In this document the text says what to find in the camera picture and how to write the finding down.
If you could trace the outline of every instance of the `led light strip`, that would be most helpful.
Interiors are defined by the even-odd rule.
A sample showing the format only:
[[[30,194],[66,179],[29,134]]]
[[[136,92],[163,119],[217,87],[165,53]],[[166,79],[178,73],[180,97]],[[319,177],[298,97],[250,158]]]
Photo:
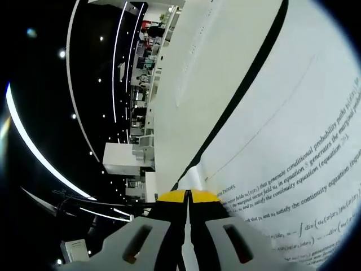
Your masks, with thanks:
[[[142,7],[140,8],[138,18],[137,18],[137,23],[135,24],[135,27],[134,27],[133,37],[131,38],[130,50],[129,50],[129,56],[128,56],[128,65],[126,67],[125,93],[128,92],[128,74],[129,74],[129,66],[130,66],[131,49],[133,48],[134,36],[135,36],[135,32],[137,31],[138,21],[139,21],[139,18],[141,16],[141,14],[142,14],[143,7],[144,7],[144,3],[142,4]]]
[[[125,8],[126,5],[128,4],[128,2],[125,2],[124,7],[123,7],[123,11],[122,14],[120,15],[120,20],[119,20],[119,25],[118,25],[118,30],[117,30],[117,34],[115,36],[115,45],[114,45],[114,53],[113,53],[113,71],[112,71],[112,95],[113,95],[113,112],[114,112],[114,122],[117,123],[117,117],[115,115],[115,101],[114,101],[114,69],[115,69],[115,52],[117,49],[117,42],[118,42],[118,35],[119,35],[119,29],[120,29],[120,24],[122,22],[123,19],[123,15],[125,12]]]
[[[128,129],[126,130],[126,140],[127,140],[128,144],[129,144],[129,134],[128,134]]]
[[[25,144],[28,146],[30,151],[33,153],[33,155],[39,160],[42,165],[51,172],[60,182],[68,186],[70,189],[75,191],[76,193],[84,196],[85,198],[88,198],[90,200],[96,200],[95,198],[91,197],[89,194],[85,193],[83,190],[72,184],[70,181],[68,181],[63,175],[61,175],[46,159],[45,157],[40,153],[40,151],[36,148],[35,144],[32,142],[30,137],[28,136],[27,131],[25,130],[23,124],[21,123],[21,120],[19,118],[19,115],[17,114],[17,110],[14,104],[14,100],[12,98],[11,94],[11,88],[10,84],[7,87],[6,91],[6,102],[7,106],[9,108],[12,121],[15,124],[15,127],[17,131],[19,132],[21,138],[25,142]]]
[[[82,207],[80,207],[80,209],[83,210],[83,211],[85,211],[85,212],[92,213],[93,215],[103,216],[103,217],[106,217],[106,218],[110,218],[110,219],[114,219],[114,220],[119,220],[119,221],[124,221],[124,222],[130,222],[129,219],[124,219],[124,218],[119,218],[119,217],[112,217],[112,216],[106,216],[106,215],[103,215],[103,214],[101,214],[101,213],[96,213],[96,212],[93,212],[93,211],[84,209],[84,208],[82,208]]]
[[[79,126],[80,126],[80,129],[81,129],[81,132],[83,133],[83,136],[84,136],[86,142],[88,143],[89,149],[90,149],[90,151],[93,153],[95,159],[96,159],[98,162],[100,162],[98,156],[96,155],[93,147],[92,147],[91,144],[90,144],[90,141],[89,141],[88,137],[86,136],[84,127],[83,127],[83,125],[82,125],[82,123],[81,123],[80,115],[79,115],[78,108],[77,108],[77,104],[75,103],[74,91],[73,91],[73,85],[72,85],[72,79],[71,79],[71,75],[70,75],[70,37],[71,37],[71,31],[72,31],[72,27],[73,27],[74,16],[75,16],[75,12],[76,12],[76,10],[77,10],[79,1],[80,1],[80,0],[77,0],[77,2],[76,2],[75,5],[74,5],[73,12],[72,12],[72,16],[70,17],[70,22],[69,22],[69,27],[68,27],[67,46],[66,46],[66,49],[65,49],[65,61],[66,61],[66,64],[67,64],[67,78],[68,78],[68,85],[69,85],[70,96],[71,96],[71,98],[72,98],[72,103],[73,103],[73,107],[74,107],[74,112],[75,112],[76,118],[77,118],[77,120],[78,120],[78,122],[79,122]]]
[[[113,208],[113,210],[116,211],[117,213],[121,213],[121,214],[123,214],[123,215],[130,216],[130,214],[125,213],[125,212],[123,212],[123,211],[120,211],[120,210],[118,210],[117,208]]]

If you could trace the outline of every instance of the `person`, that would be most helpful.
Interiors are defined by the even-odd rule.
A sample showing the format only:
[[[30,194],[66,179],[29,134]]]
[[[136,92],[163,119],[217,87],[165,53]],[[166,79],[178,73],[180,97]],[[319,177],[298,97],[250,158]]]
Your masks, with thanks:
[[[133,107],[131,109],[134,116],[145,116],[147,114],[147,108],[146,107]]]
[[[149,89],[151,84],[150,83],[144,83],[144,82],[139,82],[139,86],[142,88],[142,89]]]
[[[141,29],[140,30],[143,34],[148,34],[148,36],[155,38],[155,37],[163,37],[165,29],[160,27],[149,27],[147,29]]]
[[[139,80],[140,82],[143,83],[149,83],[149,76],[147,75],[141,75],[141,76],[137,76],[137,80]]]

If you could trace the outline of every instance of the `paper sheet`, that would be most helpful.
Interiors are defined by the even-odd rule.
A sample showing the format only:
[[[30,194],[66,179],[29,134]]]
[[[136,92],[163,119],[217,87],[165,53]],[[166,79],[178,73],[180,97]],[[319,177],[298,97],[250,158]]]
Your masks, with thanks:
[[[361,75],[313,1],[290,0],[257,78],[203,153],[208,190],[289,261],[319,266],[361,198]]]

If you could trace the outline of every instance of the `ceiling light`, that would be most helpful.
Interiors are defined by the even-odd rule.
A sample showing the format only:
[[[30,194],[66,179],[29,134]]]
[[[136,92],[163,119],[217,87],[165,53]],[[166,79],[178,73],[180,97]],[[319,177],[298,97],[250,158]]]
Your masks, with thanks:
[[[117,208],[114,208],[113,210],[116,211],[117,213],[121,213],[122,215],[130,216],[130,214],[125,213],[125,212],[123,212],[123,211],[120,211],[120,210],[118,210]]]
[[[64,50],[59,52],[59,57],[60,58],[65,58],[65,51]]]
[[[33,28],[27,29],[27,35],[30,38],[36,38],[36,36],[37,36],[36,31]]]
[[[118,218],[118,217],[112,217],[112,216],[106,216],[106,215],[103,215],[102,213],[96,213],[96,212],[93,212],[93,211],[89,211],[89,210],[84,209],[84,208],[82,208],[82,207],[80,207],[80,209],[83,210],[83,211],[85,211],[85,212],[92,213],[93,215],[103,216],[103,217],[106,217],[106,218],[110,218],[110,219],[114,219],[114,220],[119,220],[119,221],[124,221],[124,222],[130,222],[130,220],[128,220],[128,219]]]
[[[114,44],[114,52],[113,52],[113,67],[112,67],[112,100],[113,100],[113,113],[114,113],[114,123],[117,123],[117,117],[115,114],[115,100],[114,100],[114,88],[115,88],[115,83],[114,83],[114,74],[115,74],[115,52],[117,49],[117,43],[118,43],[118,35],[119,35],[119,29],[120,29],[120,24],[122,22],[123,19],[123,15],[125,12],[125,8],[126,5],[128,4],[128,2],[124,3],[124,7],[122,10],[122,14],[120,15],[120,20],[119,20],[119,24],[118,24],[118,30],[117,30],[117,34],[115,36],[115,44]]]
[[[96,200],[95,198],[91,197],[89,194],[85,193],[83,190],[81,190],[79,187],[72,184],[68,179],[66,179],[63,175],[60,174],[50,163],[46,158],[40,153],[40,151],[36,148],[35,144],[32,142],[30,137],[28,136],[27,131],[25,130],[23,124],[21,123],[21,120],[19,118],[19,115],[17,114],[16,107],[14,104],[14,100],[12,98],[11,94],[11,88],[10,84],[7,87],[6,91],[6,102],[7,106],[9,108],[12,121],[15,124],[15,127],[17,131],[19,132],[21,138],[27,145],[27,147],[30,149],[30,151],[33,153],[33,155],[38,159],[38,161],[51,173],[53,174],[59,181],[61,181],[63,184],[68,186],[70,189],[74,190],[76,193],[82,195],[85,198],[88,198],[90,200]]]

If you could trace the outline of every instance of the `black ceiling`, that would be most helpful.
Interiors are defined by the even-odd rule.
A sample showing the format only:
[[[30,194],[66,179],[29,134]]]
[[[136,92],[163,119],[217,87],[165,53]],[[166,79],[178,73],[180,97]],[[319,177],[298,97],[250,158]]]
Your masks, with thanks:
[[[115,70],[116,124],[112,105],[112,60],[122,10],[109,5],[87,4],[82,0],[71,34],[69,60],[74,98],[86,135],[100,159],[98,163],[94,155],[89,155],[90,148],[78,121],[71,118],[74,108],[66,62],[59,58],[59,51],[65,50],[74,4],[74,0],[51,1],[16,10],[21,14],[16,31],[22,35],[18,38],[22,52],[19,52],[20,65],[10,80],[12,95],[28,135],[65,178],[100,202],[125,203],[123,179],[126,176],[102,174],[105,171],[102,166],[105,143],[118,142],[118,138],[123,142],[125,130],[130,128],[130,120],[122,118],[125,107],[129,107],[130,95],[125,94],[125,82],[119,83],[118,68]],[[137,15],[124,13],[118,35],[116,67],[128,60],[136,22]],[[36,31],[36,38],[27,36],[28,28]],[[9,180],[54,205],[62,200],[54,190],[79,196],[39,163],[14,125],[9,132],[7,165]]]

